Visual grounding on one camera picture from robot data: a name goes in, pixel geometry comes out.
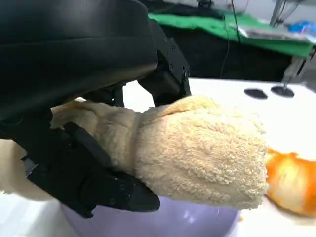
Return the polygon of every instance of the lavender plastic container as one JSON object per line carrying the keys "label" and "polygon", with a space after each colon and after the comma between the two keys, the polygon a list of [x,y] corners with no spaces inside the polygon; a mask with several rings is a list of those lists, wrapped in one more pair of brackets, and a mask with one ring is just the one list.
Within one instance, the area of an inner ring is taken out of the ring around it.
{"label": "lavender plastic container", "polygon": [[62,210],[80,237],[227,237],[240,212],[160,197],[160,210],[133,213],[106,207],[94,209],[84,219],[69,208]]}

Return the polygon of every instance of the black round object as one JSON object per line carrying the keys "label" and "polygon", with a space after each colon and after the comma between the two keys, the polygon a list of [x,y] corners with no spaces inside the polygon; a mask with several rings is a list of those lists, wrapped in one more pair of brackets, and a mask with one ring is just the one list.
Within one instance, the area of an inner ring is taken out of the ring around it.
{"label": "black round object", "polygon": [[283,96],[287,98],[294,97],[294,92],[285,86],[273,86],[271,88],[271,91],[279,96]]}
{"label": "black round object", "polygon": [[243,92],[254,99],[266,100],[268,98],[268,96],[259,89],[245,89]]}

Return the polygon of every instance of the white table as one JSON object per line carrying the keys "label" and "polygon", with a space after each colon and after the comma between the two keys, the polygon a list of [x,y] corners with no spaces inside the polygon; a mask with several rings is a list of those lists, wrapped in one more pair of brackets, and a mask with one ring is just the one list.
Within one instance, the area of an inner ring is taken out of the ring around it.
{"label": "white table", "polygon": [[[191,79],[192,94],[205,94],[227,104],[238,104],[256,111],[262,118],[271,147],[282,152],[297,151],[313,159],[316,154],[316,95],[301,85],[290,85],[293,99],[272,94],[271,83]],[[245,88],[260,88],[269,97],[247,97]],[[144,111],[153,106],[151,95],[137,83],[124,88],[125,106]],[[231,237],[275,237],[316,235],[316,219],[298,218],[278,211],[265,200],[263,206],[243,211]],[[16,195],[0,194],[0,237],[75,237],[57,201],[31,202]]]}

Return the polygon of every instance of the black cable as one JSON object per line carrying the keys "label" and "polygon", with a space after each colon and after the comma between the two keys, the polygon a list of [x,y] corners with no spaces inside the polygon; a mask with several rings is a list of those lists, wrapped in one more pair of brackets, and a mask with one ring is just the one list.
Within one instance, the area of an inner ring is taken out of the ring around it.
{"label": "black cable", "polygon": [[283,17],[282,17],[282,21],[284,22],[287,18],[289,18],[290,15],[292,15],[293,12],[297,9],[297,7],[299,6],[299,4],[301,4],[301,3],[304,2],[304,1],[305,1],[305,0],[299,0],[299,1],[296,3],[296,5],[295,5],[291,10],[289,10],[287,13],[285,13],[285,15],[287,15],[287,16],[283,16]]}
{"label": "black cable", "polygon": [[230,50],[229,32],[227,30],[227,24],[226,24],[225,18],[223,18],[223,20],[224,20],[224,29],[227,33],[227,51],[226,51],[225,58],[224,58],[223,63],[222,63],[221,72],[220,72],[220,76],[219,76],[220,79],[222,79],[222,77],[223,77],[224,67],[226,65],[228,55],[229,55],[229,50]]}
{"label": "black cable", "polygon": [[281,16],[285,10],[285,6],[287,5],[287,0],[284,0],[283,2],[283,7],[282,7],[282,10],[280,12],[280,14],[278,15],[278,17],[276,18],[276,22],[274,23],[274,27],[278,27],[281,23],[283,23],[283,20],[281,19]]}
{"label": "black cable", "polygon": [[284,0],[282,10],[281,10],[280,14],[277,17],[278,19],[282,16],[286,5],[287,5],[287,0]]}
{"label": "black cable", "polygon": [[236,28],[237,28],[237,37],[238,37],[238,45],[239,45],[239,57],[240,57],[242,72],[243,72],[244,79],[247,79],[246,73],[245,73],[245,65],[244,65],[244,61],[243,61],[243,54],[242,54],[242,48],[241,48],[241,37],[240,37],[240,33],[239,33],[239,26],[238,26],[238,22],[237,22],[237,16],[236,16],[236,11],[235,11],[234,0],[231,0],[231,3],[232,3],[233,13],[234,13],[235,24],[236,24]]}

